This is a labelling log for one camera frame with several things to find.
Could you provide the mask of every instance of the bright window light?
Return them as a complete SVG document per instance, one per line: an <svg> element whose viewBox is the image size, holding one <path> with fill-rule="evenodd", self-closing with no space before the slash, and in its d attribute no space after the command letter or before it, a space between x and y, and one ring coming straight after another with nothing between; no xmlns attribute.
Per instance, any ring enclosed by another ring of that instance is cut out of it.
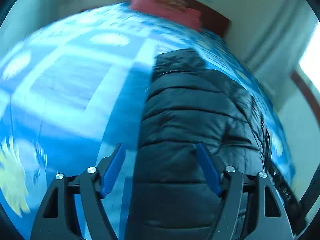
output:
<svg viewBox="0 0 320 240"><path fill-rule="evenodd" d="M320 91L320 24L312 36L310 44L300 60L301 69Z"/></svg>

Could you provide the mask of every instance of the pillow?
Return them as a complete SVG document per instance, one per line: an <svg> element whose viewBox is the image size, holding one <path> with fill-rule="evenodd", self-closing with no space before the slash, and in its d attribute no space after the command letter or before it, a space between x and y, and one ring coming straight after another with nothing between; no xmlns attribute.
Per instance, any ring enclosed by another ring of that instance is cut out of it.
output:
<svg viewBox="0 0 320 240"><path fill-rule="evenodd" d="M131 9L163 17L201 31L201 12L198 10L191 8L184 8L184 12L177 9L172 10L168 6L164 6L163 3L159 3L159 0L131 0Z"/></svg>
<svg viewBox="0 0 320 240"><path fill-rule="evenodd" d="M156 0L156 2L169 10L186 13L187 3L183 0Z"/></svg>

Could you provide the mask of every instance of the wooden headboard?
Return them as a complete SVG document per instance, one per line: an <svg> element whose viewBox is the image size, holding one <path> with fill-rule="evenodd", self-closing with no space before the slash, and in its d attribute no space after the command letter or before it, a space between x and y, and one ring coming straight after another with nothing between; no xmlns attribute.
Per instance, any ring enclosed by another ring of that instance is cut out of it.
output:
<svg viewBox="0 0 320 240"><path fill-rule="evenodd" d="M225 36L230 25L228 18L196 0L184 1L188 4L187 7L201 12L201 21L204 28L218 34L222 38Z"/></svg>

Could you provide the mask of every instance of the blue bedsheet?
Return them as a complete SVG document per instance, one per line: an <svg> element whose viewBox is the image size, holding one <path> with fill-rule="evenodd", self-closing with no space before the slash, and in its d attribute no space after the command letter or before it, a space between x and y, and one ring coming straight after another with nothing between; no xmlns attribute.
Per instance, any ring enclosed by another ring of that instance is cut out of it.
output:
<svg viewBox="0 0 320 240"><path fill-rule="evenodd" d="M273 135L272 159L295 173L284 131L257 81L214 33L199 33L117 4L51 24L0 61L0 202L26 238L55 174L82 173L117 143L127 158L103 200L120 239L128 214L141 114L155 56L194 48L258 101ZM90 239L77 196L84 237Z"/></svg>

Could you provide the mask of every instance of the bolt head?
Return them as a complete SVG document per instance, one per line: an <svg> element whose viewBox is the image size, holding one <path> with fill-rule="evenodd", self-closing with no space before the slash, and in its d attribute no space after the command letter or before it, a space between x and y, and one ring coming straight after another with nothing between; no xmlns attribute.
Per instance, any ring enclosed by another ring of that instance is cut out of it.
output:
<svg viewBox="0 0 320 240"><path fill-rule="evenodd" d="M232 166L227 166L227 167L226 167L226 171L227 171L227 172L235 172L236 169L235 169L234 167L232 167Z"/></svg>
<svg viewBox="0 0 320 240"><path fill-rule="evenodd" d="M87 169L87 173L95 173L97 171L96 167L90 167Z"/></svg>
<svg viewBox="0 0 320 240"><path fill-rule="evenodd" d="M259 172L259 177L261 177L261 178L267 178L268 177L268 174L266 174L265 172L263 172L263 171L261 171L261 172Z"/></svg>
<svg viewBox="0 0 320 240"><path fill-rule="evenodd" d="M62 173L58 173L56 175L56 179L62 179L64 177L64 175Z"/></svg>

